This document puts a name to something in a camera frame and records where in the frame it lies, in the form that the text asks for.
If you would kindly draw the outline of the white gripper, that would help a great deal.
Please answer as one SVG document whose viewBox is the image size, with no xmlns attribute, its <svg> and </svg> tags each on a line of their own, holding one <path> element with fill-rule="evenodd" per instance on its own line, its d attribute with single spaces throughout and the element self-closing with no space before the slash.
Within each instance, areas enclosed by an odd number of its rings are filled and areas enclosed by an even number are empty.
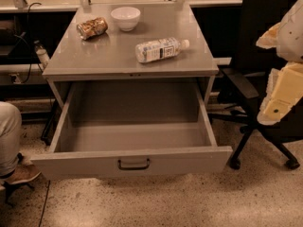
<svg viewBox="0 0 303 227">
<path fill-rule="evenodd" d="M 303 97 L 303 64 L 298 63 L 303 62 L 303 0 L 297 0 L 280 23 L 260 36 L 256 46 L 276 47 L 280 58 L 295 61 L 272 69 L 268 78 L 257 120 L 261 125 L 274 125 Z"/>
</svg>

